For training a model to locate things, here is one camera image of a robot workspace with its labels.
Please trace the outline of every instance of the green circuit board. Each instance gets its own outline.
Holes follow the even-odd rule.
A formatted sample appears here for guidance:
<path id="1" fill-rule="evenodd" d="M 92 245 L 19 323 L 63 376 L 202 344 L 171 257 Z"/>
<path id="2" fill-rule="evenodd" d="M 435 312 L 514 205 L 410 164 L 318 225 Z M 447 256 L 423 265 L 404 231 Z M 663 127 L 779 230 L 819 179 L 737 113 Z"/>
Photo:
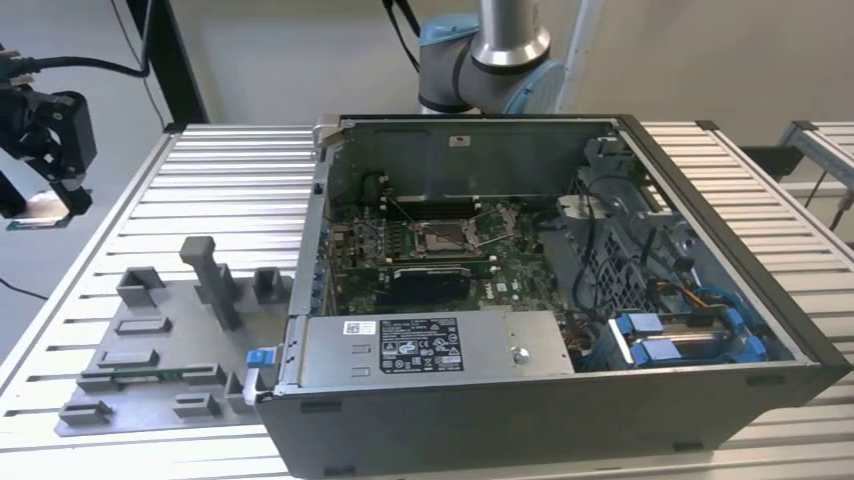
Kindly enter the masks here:
<path id="1" fill-rule="evenodd" d="M 566 310 L 534 214 L 511 204 L 483 202 L 480 213 L 466 220 L 410 222 L 368 217 L 351 225 L 352 232 L 342 228 L 335 237 L 335 314 Z M 398 269 L 442 267 L 471 272 L 466 298 L 407 305 L 384 301 L 391 295 L 388 279 Z"/>

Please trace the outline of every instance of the aluminum workbench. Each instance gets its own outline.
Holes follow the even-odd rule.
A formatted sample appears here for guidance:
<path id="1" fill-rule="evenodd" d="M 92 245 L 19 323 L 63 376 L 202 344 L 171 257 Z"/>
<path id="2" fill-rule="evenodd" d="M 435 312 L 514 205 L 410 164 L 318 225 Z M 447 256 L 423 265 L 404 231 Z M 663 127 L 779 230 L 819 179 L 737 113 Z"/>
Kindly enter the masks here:
<path id="1" fill-rule="evenodd" d="M 793 122 L 779 143 L 797 147 L 847 189 L 854 189 L 854 122 Z"/>
<path id="2" fill-rule="evenodd" d="M 854 362 L 851 252 L 719 131 L 694 123 L 645 126 Z M 53 427 L 119 305 L 127 267 L 192 278 L 176 252 L 185 235 L 210 234 L 235 275 L 259 266 L 292 274 L 312 145 L 307 127 L 199 125 L 160 139 L 0 368 L 4 479 L 290 478 L 262 425 L 71 438 Z M 854 374 L 806 407 L 762 415 L 713 453 L 407 478 L 794 479 L 853 472 Z"/>

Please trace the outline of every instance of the warning label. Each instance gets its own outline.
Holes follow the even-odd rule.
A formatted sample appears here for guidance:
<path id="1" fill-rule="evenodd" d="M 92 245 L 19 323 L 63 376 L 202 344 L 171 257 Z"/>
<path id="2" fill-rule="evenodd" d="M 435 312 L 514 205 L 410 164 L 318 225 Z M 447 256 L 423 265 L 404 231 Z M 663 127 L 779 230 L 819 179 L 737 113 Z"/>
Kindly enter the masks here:
<path id="1" fill-rule="evenodd" d="M 379 342 L 383 373 L 463 371 L 456 318 L 380 320 Z"/>

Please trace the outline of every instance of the black metal frame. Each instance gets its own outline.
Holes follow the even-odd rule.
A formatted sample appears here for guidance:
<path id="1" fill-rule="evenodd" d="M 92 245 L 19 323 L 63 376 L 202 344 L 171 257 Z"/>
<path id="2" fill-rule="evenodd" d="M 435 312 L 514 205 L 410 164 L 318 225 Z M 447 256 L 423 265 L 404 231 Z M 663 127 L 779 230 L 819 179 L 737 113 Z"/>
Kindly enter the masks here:
<path id="1" fill-rule="evenodd" d="M 141 36 L 148 0 L 125 1 Z M 210 123 L 211 119 L 190 65 L 172 4 L 169 0 L 153 0 L 152 5 L 148 58 L 172 114 L 172 122 Z"/>

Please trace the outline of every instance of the metal rail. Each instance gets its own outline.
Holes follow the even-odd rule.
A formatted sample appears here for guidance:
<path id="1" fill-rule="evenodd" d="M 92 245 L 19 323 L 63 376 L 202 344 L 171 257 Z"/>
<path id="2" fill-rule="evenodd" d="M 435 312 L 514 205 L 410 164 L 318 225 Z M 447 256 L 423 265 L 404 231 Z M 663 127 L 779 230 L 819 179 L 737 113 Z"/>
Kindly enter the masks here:
<path id="1" fill-rule="evenodd" d="M 854 122 L 793 122 L 779 143 L 797 147 L 854 189 Z"/>

